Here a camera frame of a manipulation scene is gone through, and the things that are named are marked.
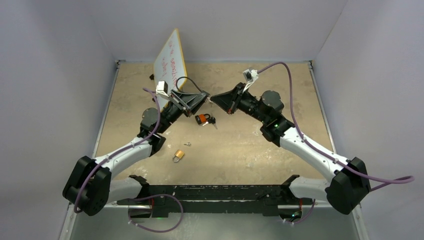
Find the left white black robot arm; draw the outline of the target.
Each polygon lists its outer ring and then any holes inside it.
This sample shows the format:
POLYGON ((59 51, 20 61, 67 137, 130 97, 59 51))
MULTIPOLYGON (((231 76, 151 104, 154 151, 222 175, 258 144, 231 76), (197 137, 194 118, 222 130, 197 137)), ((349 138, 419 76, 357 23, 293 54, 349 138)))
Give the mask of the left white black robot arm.
POLYGON ((195 114, 209 98, 209 93, 184 93, 171 90, 164 108, 150 107, 142 113, 139 133, 124 146, 97 158, 83 156, 77 160, 62 195, 74 206, 76 214, 96 215, 112 201, 114 177, 156 154, 166 138, 161 136, 180 116, 195 114))

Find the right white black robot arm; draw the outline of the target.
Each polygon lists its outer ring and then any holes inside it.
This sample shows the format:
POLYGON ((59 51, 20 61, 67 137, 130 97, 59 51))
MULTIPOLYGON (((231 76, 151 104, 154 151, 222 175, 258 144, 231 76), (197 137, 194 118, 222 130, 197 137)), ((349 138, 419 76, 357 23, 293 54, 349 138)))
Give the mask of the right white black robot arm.
POLYGON ((288 204, 299 198, 328 202, 339 213, 348 215, 371 191, 365 163, 358 157, 348 159, 329 151, 282 115, 284 104, 278 92, 265 91, 260 98, 244 90, 238 83, 230 91, 214 95, 210 100, 227 114, 240 110, 262 123, 264 138, 307 162, 324 177, 323 180, 296 177, 281 189, 280 196, 288 204))

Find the orange black padlock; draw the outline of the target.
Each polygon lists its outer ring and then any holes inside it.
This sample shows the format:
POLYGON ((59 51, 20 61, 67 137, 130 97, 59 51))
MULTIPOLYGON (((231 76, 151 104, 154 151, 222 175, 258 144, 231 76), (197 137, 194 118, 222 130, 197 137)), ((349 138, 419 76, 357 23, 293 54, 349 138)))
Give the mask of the orange black padlock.
POLYGON ((211 115, 209 113, 198 114, 194 118, 198 125, 202 125, 211 118, 211 115))

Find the black keys bunch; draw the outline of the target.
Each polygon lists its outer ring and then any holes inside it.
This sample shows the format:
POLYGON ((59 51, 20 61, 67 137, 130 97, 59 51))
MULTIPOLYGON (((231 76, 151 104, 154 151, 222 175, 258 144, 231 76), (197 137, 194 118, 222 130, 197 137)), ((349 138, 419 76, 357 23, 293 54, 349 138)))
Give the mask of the black keys bunch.
POLYGON ((206 122, 202 124, 202 126, 206 126, 206 125, 213 125, 215 127, 215 129, 218 129, 218 127, 216 125, 216 118, 212 114, 206 120, 206 122))

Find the yellow framed whiteboard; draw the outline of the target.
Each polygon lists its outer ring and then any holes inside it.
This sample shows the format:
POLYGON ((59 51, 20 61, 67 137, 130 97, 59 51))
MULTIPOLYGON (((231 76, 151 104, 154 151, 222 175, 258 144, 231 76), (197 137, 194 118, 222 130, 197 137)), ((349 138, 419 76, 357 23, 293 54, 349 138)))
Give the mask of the yellow framed whiteboard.
POLYGON ((153 62, 153 75, 153 91, 156 90, 156 86, 160 81, 165 81, 168 84, 168 90, 177 90, 177 87, 182 89, 186 83, 187 80, 185 78, 179 80, 177 83, 178 78, 187 76, 186 63, 178 28, 173 30, 153 62))

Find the brass padlock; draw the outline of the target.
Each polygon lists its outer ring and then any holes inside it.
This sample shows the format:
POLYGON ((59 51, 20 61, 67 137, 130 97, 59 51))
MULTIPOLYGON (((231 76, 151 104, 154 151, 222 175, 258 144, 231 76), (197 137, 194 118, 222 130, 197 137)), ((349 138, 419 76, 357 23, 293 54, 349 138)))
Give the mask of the brass padlock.
POLYGON ((178 163, 184 156, 185 156, 185 152, 179 149, 175 152, 174 156, 172 157, 172 161, 174 163, 178 163))

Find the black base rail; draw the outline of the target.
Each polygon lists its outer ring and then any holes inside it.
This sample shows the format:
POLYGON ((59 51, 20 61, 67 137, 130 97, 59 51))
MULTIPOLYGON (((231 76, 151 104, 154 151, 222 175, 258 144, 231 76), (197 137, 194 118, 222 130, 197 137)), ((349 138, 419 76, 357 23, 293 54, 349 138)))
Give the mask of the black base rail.
POLYGON ((297 198, 282 185, 150 185, 134 199, 118 205, 152 206, 152 217, 170 213, 261 214, 290 218, 300 206, 311 206, 312 199, 297 198))

